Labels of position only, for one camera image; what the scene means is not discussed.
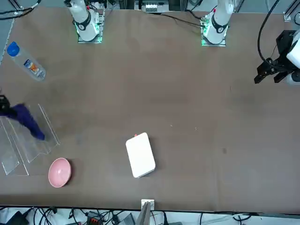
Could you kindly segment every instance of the brown table surface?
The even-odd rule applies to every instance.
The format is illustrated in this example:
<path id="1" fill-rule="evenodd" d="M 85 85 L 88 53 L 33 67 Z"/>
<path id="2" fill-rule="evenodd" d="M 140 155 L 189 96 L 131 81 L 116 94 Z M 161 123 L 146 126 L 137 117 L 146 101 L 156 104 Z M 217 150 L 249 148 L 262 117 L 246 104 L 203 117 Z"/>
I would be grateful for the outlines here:
<path id="1" fill-rule="evenodd" d="M 44 106 L 61 142 L 45 167 L 66 157 L 73 177 L 53 188 L 47 175 L 1 173 L 0 203 L 140 209 L 155 199 L 160 210 L 300 213 L 300 89 L 271 76 L 254 84 L 264 18 L 232 15 L 225 48 L 201 47 L 199 28 L 139 11 L 113 10 L 100 45 L 77 43 L 66 8 L 16 20 L 8 42 L 47 75 L 36 82 L 5 54 L 2 93 L 12 105 Z M 265 57 L 284 26 L 270 17 Z M 142 132 L 157 167 L 136 179 L 125 142 Z"/>

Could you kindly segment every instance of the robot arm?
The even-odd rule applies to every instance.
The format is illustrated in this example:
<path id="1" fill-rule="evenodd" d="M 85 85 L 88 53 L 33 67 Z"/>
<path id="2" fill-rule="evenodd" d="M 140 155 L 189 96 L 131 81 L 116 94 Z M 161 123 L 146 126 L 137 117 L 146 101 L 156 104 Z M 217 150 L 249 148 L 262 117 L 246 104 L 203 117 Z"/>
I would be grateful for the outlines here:
<path id="1" fill-rule="evenodd" d="M 91 41 L 99 34 L 99 15 L 93 9 L 87 9 L 84 0 L 65 0 L 74 18 L 78 35 L 84 41 Z"/>
<path id="2" fill-rule="evenodd" d="M 276 74 L 274 82 L 279 83 L 287 77 L 291 84 L 300 84 L 300 30 L 284 30 L 276 39 L 279 57 L 267 58 L 258 68 L 255 83 L 266 76 Z"/>
<path id="3" fill-rule="evenodd" d="M 222 42 L 233 11 L 233 0 L 218 0 L 216 8 L 208 15 L 210 23 L 203 34 L 210 43 L 219 44 Z"/>

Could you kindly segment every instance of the white box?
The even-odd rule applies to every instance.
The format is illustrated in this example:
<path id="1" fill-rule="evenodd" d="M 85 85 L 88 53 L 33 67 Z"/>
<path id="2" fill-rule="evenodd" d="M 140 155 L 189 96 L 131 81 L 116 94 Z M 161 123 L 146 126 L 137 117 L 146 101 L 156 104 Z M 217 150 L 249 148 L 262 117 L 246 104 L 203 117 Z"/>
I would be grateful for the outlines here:
<path id="1" fill-rule="evenodd" d="M 147 133 L 127 140 L 126 148 L 132 174 L 135 178 L 142 177 L 155 169 L 155 161 Z"/>

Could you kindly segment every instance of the floor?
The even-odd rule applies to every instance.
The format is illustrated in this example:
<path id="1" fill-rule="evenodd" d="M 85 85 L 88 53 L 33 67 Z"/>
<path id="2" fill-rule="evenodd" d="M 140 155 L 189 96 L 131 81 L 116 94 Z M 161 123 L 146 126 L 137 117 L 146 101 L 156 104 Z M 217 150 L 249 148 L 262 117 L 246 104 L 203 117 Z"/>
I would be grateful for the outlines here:
<path id="1" fill-rule="evenodd" d="M 0 223 L 6 223 L 17 211 L 24 213 L 29 208 L 7 208 L 0 211 Z M 27 216 L 27 220 L 29 224 L 33 223 L 34 210 L 31 210 Z M 139 215 L 138 211 L 124 211 L 118 215 L 120 221 L 122 221 L 129 213 L 132 213 L 134 220 L 136 221 Z M 74 219 L 68 219 L 70 214 L 70 209 L 58 209 L 56 214 L 49 214 L 48 220 L 52 225 L 68 225 L 74 224 Z M 84 224 L 86 222 L 86 216 L 80 211 L 75 210 L 74 212 L 75 219 L 79 223 Z M 200 222 L 201 213 L 193 213 L 193 212 L 166 212 L 168 223 L 177 223 L 180 222 L 182 225 L 198 225 Z M 242 222 L 243 225 L 296 225 L 300 222 L 299 218 L 283 218 L 284 215 L 280 215 L 282 217 L 260 217 L 260 216 L 252 216 L 250 219 Z M 42 214 L 37 211 L 35 217 L 35 224 L 40 222 Z M 150 217 L 150 225 L 160 225 L 164 222 L 164 215 L 160 211 L 153 211 L 153 216 Z M 225 214 L 212 214 L 212 213 L 204 213 L 202 216 L 201 225 L 239 225 L 240 223 L 233 219 L 232 215 Z"/>

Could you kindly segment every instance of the clear acrylic stand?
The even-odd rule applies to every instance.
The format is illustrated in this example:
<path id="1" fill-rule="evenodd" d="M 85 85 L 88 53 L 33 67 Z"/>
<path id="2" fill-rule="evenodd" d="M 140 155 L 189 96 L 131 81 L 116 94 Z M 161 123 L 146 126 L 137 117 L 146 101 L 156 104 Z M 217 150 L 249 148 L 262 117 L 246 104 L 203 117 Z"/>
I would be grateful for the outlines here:
<path id="1" fill-rule="evenodd" d="M 45 140 L 34 138 L 15 120 L 0 118 L 0 161 L 6 175 L 46 174 L 47 154 L 60 144 L 43 107 L 40 104 L 26 107 L 45 134 Z"/>

